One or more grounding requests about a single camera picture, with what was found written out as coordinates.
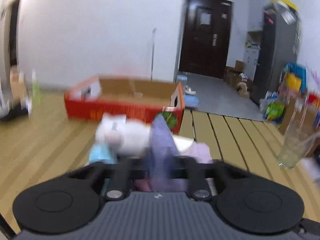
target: gray floor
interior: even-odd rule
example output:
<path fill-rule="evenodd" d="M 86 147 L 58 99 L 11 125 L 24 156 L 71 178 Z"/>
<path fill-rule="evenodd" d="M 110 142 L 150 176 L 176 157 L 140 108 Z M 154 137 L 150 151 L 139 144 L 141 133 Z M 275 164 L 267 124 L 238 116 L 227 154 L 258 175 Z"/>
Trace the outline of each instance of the gray floor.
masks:
<path fill-rule="evenodd" d="M 200 102 L 199 111 L 265 121 L 257 105 L 250 99 L 239 96 L 223 80 L 191 73 L 183 75 L 188 77 L 187 85 L 196 90 Z"/>

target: tan stuffed toy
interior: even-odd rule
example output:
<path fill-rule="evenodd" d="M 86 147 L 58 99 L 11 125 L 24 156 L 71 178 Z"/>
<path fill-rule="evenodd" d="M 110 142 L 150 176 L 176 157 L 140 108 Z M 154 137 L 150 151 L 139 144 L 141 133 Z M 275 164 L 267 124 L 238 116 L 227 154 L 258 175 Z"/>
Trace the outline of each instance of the tan stuffed toy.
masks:
<path fill-rule="evenodd" d="M 238 83 L 238 94 L 244 98 L 250 97 L 250 92 L 248 92 L 247 84 L 245 82 Z"/>

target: black refrigerator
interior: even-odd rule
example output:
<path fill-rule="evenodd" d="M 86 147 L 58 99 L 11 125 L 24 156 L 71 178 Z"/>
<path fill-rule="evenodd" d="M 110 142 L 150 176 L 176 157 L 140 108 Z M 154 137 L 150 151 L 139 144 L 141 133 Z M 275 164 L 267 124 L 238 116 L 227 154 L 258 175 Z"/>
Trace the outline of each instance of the black refrigerator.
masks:
<path fill-rule="evenodd" d="M 267 91 L 278 90 L 285 65 L 296 63 L 299 33 L 299 17 L 294 9 L 281 3 L 264 8 L 261 49 L 250 92 L 256 104 Z"/>

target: black circular joint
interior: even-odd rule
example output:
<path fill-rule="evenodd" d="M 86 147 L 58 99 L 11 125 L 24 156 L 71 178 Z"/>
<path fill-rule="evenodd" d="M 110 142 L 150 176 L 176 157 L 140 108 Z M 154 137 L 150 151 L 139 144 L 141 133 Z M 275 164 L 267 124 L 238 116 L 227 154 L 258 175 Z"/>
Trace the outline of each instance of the black circular joint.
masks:
<path fill-rule="evenodd" d="M 272 235 L 295 227 L 304 205 L 287 187 L 263 178 L 245 178 L 235 180 L 218 196 L 217 210 L 239 230 Z"/>
<path fill-rule="evenodd" d="M 71 232 L 91 221 L 99 196 L 81 180 L 55 179 L 21 192 L 12 210 L 22 229 L 41 234 Z"/>

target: dark brown door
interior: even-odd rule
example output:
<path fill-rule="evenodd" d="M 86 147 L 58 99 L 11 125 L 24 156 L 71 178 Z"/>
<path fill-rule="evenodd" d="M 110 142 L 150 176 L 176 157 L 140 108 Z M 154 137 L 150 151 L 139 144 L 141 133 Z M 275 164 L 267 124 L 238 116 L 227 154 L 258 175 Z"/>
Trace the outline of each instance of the dark brown door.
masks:
<path fill-rule="evenodd" d="M 188 0 L 179 71 L 223 78 L 232 2 Z"/>

